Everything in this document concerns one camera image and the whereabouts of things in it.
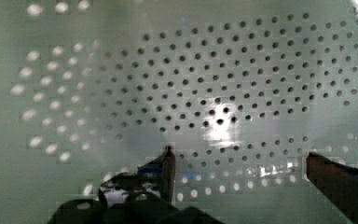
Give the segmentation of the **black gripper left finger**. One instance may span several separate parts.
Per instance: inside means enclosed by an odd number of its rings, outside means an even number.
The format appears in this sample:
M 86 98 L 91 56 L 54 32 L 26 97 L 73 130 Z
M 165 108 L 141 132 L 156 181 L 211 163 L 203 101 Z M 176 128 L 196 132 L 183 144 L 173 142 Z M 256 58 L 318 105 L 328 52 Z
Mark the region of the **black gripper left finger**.
M 172 146 L 166 146 L 160 156 L 138 166 L 134 173 L 124 172 L 104 181 L 98 190 L 103 205 L 124 203 L 133 192 L 147 191 L 171 202 L 175 181 L 175 155 Z

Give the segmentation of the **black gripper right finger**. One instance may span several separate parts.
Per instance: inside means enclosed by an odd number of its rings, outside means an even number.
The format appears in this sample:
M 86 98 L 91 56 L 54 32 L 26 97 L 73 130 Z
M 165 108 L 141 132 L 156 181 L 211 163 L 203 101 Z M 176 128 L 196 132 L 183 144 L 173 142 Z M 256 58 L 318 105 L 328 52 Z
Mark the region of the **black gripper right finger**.
M 307 179 L 346 217 L 358 224 L 358 169 L 311 152 Z

